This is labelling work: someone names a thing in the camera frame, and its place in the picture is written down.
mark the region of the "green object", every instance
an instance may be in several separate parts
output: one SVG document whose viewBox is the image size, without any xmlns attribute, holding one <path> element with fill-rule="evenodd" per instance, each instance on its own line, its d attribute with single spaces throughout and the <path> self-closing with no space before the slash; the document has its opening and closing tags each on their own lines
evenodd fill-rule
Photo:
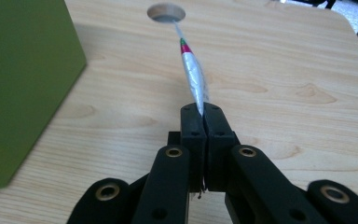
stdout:
<svg viewBox="0 0 358 224">
<path fill-rule="evenodd" d="M 63 0 L 0 1 L 0 188 L 85 65 Z"/>
</svg>

